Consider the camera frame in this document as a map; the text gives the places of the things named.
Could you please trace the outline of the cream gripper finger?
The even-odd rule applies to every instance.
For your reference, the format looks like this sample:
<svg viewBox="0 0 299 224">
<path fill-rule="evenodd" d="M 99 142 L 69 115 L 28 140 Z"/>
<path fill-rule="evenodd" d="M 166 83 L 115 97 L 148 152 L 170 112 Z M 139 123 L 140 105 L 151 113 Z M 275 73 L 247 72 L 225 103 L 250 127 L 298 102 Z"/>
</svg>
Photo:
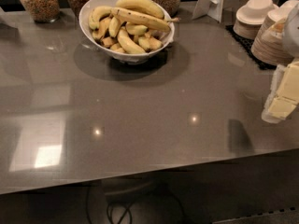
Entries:
<svg viewBox="0 0 299 224">
<path fill-rule="evenodd" d="M 268 123 L 280 123 L 285 120 L 291 112 L 296 108 L 296 104 L 291 103 L 289 100 L 274 97 L 267 98 L 263 112 L 262 120 Z"/>
</svg>

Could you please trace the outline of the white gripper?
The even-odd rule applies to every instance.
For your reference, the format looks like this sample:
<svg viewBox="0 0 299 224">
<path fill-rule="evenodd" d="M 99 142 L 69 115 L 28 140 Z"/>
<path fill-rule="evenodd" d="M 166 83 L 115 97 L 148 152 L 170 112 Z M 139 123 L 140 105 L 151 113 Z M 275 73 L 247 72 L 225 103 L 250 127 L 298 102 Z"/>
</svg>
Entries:
<svg viewBox="0 0 299 224">
<path fill-rule="evenodd" d="M 299 4 L 289 13 L 285 21 L 283 48 L 294 58 L 299 57 Z M 271 92 L 292 102 L 299 103 L 299 62 L 287 66 L 278 65 L 273 74 Z"/>
</svg>

